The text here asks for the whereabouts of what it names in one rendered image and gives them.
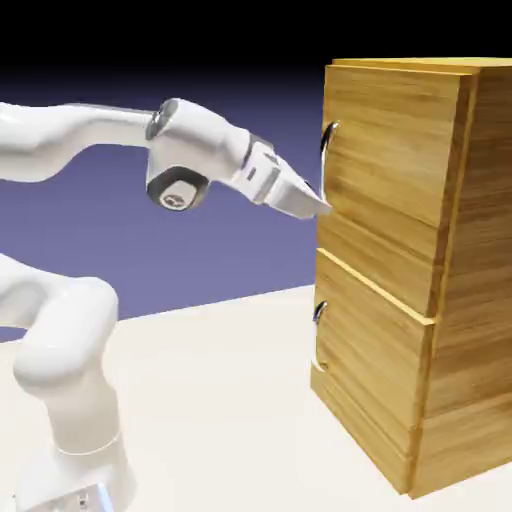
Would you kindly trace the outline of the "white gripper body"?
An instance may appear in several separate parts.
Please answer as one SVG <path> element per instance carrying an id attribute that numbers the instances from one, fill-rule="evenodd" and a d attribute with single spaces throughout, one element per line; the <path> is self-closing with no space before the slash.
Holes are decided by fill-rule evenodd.
<path id="1" fill-rule="evenodd" d="M 332 209 L 331 205 L 282 159 L 279 159 L 279 175 L 266 196 L 266 204 L 297 219 L 328 215 Z"/>

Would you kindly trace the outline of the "tall light wood cabinet door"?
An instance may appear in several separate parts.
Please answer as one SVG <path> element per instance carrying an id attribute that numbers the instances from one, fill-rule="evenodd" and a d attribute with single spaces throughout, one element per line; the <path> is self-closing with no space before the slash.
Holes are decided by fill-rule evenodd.
<path id="1" fill-rule="evenodd" d="M 332 213 L 318 244 L 424 317 L 436 313 L 471 74 L 332 65 L 323 122 Z"/>

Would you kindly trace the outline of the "short light wood cabinet door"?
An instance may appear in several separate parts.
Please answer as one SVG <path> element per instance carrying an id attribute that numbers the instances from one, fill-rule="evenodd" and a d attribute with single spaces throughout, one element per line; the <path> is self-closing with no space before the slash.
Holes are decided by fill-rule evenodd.
<path id="1" fill-rule="evenodd" d="M 318 328 L 312 388 L 395 490 L 408 492 L 435 321 L 380 291 L 324 249 L 316 253 Z"/>

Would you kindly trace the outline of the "light wood cabinet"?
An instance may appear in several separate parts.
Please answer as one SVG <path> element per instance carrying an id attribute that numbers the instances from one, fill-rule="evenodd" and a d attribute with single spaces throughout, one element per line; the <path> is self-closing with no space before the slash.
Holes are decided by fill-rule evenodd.
<path id="1" fill-rule="evenodd" d="M 471 74 L 416 455 L 419 498 L 512 462 L 512 58 L 336 59 Z"/>

